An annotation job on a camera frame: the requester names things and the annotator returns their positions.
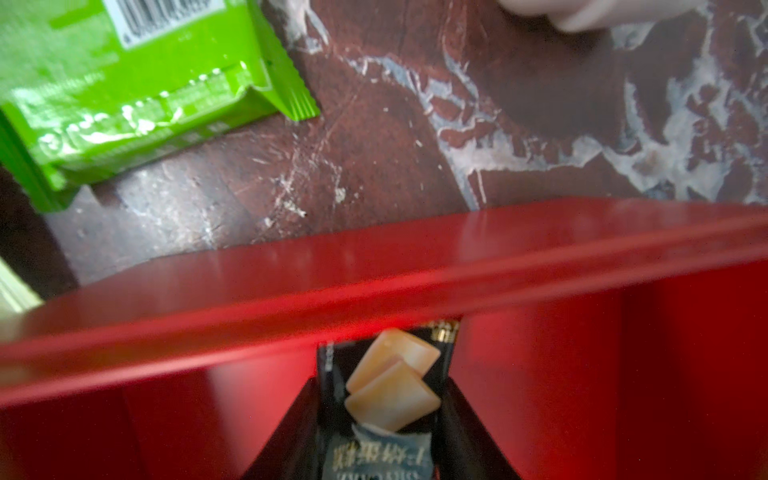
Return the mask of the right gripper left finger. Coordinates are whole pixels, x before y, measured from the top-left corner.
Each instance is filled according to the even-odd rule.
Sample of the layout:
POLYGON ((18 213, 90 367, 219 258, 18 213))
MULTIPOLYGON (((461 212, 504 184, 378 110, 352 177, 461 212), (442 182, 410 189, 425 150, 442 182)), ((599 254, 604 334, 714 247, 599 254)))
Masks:
POLYGON ((243 480, 319 478, 319 389, 314 378, 300 390, 243 480))

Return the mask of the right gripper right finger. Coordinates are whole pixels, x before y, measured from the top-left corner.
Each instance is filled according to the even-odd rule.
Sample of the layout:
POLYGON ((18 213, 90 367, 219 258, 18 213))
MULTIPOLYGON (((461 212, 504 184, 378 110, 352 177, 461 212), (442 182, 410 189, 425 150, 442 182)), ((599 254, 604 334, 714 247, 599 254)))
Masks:
POLYGON ((440 409, 440 478, 521 479, 451 378, 440 409))

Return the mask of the red storage box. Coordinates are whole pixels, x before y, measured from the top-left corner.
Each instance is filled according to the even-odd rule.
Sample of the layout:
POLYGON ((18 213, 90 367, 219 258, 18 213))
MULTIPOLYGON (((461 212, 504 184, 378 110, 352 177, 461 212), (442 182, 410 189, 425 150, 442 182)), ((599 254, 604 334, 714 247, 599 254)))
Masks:
POLYGON ((1 475, 242 478, 320 346, 439 319, 523 479, 767 475, 766 209, 608 199, 170 256, 55 298, 1 329, 1 475))

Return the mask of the white plastic pipe elbow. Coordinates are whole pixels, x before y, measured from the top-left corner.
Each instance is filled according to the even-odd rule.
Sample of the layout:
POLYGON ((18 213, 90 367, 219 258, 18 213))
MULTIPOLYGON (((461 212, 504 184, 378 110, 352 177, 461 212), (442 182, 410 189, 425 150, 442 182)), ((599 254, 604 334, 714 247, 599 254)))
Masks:
POLYGON ((671 19, 704 4, 698 0, 500 0, 510 13, 545 16, 566 33, 671 19))

